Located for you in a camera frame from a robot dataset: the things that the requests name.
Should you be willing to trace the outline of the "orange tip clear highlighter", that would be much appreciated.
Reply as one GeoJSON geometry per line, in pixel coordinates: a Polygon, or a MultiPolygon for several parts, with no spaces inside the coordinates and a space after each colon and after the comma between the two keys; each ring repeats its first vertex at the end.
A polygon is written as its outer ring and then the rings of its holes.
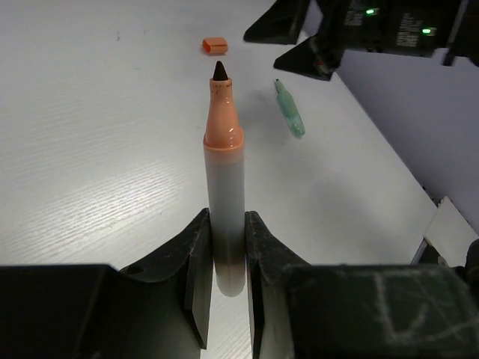
{"type": "Polygon", "coordinates": [[[227,297],[239,295],[245,286],[244,140],[233,80],[217,61],[203,146],[216,283],[227,297]]]}

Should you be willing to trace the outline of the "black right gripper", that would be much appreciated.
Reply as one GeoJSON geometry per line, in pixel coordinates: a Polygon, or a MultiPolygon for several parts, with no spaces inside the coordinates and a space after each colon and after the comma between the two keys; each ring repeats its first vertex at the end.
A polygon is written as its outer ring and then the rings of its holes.
{"type": "MultiPolygon", "coordinates": [[[[277,0],[244,33],[247,43],[296,44],[309,0],[277,0]]],[[[318,1],[317,35],[278,57],[273,67],[330,81],[346,50],[430,58],[446,49],[478,65],[477,1],[318,1]]]]}

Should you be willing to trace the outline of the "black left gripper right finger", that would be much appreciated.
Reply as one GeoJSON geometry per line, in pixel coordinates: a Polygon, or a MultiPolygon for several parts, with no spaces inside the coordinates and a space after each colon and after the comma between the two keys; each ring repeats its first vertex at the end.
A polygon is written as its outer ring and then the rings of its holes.
{"type": "Polygon", "coordinates": [[[254,358],[476,358],[478,244],[463,266],[312,265],[245,215],[254,358]]]}

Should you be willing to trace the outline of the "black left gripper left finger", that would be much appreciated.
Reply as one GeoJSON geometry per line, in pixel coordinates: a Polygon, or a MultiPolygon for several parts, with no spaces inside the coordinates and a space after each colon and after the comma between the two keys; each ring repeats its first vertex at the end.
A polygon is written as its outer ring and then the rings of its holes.
{"type": "Polygon", "coordinates": [[[210,214],[121,270],[1,268],[3,358],[199,358],[212,292],[210,214]]]}

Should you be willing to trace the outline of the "orange highlighter cap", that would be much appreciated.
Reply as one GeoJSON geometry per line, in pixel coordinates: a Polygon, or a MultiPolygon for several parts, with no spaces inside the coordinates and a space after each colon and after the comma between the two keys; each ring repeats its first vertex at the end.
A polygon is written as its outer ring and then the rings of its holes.
{"type": "Polygon", "coordinates": [[[205,37],[201,47],[207,55],[225,55],[228,52],[228,42],[223,37],[205,37]]]}

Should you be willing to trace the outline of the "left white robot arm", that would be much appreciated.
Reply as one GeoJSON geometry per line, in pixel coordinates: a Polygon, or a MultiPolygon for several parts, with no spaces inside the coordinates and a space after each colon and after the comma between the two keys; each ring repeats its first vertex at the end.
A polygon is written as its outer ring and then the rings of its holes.
{"type": "MultiPolygon", "coordinates": [[[[316,266],[246,219],[254,358],[476,358],[478,235],[444,198],[407,266],[316,266]]],[[[3,358],[199,358],[210,214],[122,270],[1,268],[3,358]]]]}

